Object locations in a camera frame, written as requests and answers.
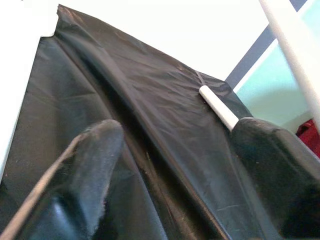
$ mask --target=white rod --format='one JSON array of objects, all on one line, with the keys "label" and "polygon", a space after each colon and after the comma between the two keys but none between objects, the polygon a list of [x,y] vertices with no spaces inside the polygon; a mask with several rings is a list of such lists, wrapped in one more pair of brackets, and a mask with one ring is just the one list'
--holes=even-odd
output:
[{"label": "white rod", "polygon": [[289,0],[259,1],[320,130],[320,46]]},{"label": "white rod", "polygon": [[239,121],[236,115],[234,115],[234,113],[217,97],[213,91],[210,90],[207,85],[200,87],[199,93],[231,132]]}]

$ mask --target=teal wall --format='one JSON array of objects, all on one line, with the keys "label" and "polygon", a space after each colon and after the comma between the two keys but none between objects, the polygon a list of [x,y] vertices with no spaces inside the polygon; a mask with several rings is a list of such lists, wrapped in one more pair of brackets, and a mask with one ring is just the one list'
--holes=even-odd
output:
[{"label": "teal wall", "polygon": [[[320,44],[320,0],[312,1],[302,19]],[[278,45],[236,94],[253,116],[292,132],[312,117]]]}]

